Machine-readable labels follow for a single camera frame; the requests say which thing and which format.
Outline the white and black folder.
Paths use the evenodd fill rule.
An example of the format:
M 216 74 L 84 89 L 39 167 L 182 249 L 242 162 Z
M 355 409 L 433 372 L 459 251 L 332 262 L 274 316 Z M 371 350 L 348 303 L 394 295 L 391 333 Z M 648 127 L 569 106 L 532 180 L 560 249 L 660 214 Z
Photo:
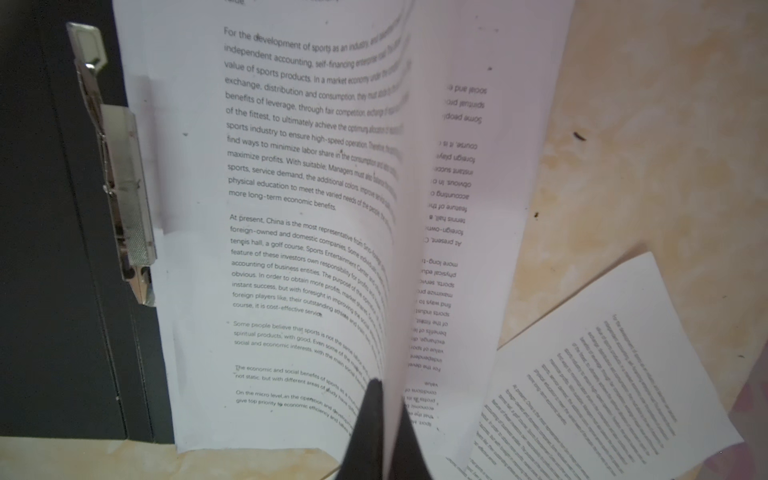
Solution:
M 110 2 L 1 5 L 1 432 L 170 444 L 157 315 L 121 275 L 70 21 L 101 30 L 101 91 L 125 104 Z

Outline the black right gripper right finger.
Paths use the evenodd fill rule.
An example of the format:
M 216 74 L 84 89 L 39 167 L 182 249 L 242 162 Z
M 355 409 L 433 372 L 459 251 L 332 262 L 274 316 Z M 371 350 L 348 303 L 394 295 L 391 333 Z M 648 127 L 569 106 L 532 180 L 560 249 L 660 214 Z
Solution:
M 402 413 L 391 458 L 388 479 L 432 479 L 405 404 L 402 404 Z

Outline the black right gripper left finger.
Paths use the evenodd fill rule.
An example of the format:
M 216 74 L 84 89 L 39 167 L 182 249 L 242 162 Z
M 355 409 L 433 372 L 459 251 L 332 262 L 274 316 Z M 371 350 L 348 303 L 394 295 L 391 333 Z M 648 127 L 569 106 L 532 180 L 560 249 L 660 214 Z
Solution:
M 383 386 L 372 379 L 366 388 L 352 435 L 336 480 L 383 478 Z

